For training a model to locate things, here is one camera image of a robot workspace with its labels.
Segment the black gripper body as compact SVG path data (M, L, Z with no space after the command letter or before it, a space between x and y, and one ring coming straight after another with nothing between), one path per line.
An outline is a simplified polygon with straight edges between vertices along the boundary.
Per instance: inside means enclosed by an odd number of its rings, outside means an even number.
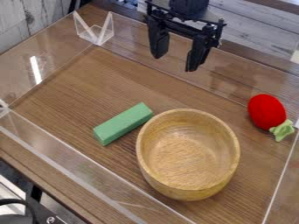
M199 33L208 39L208 45L218 47L223 27L227 25L224 19L218 17L210 10L210 0L145 0L147 15L163 20L168 28L191 37ZM200 29L190 27L187 24L179 24L175 19L181 22L200 22L206 25Z

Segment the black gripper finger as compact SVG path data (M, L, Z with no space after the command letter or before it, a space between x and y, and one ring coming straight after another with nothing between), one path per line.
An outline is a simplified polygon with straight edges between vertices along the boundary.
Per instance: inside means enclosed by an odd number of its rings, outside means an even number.
M147 25L151 54L156 59L160 59L168 52L169 33L164 21L153 17L148 18Z
M206 35L196 35L192 39L191 50L187 54L186 71L194 72L204 63L211 50L210 38Z

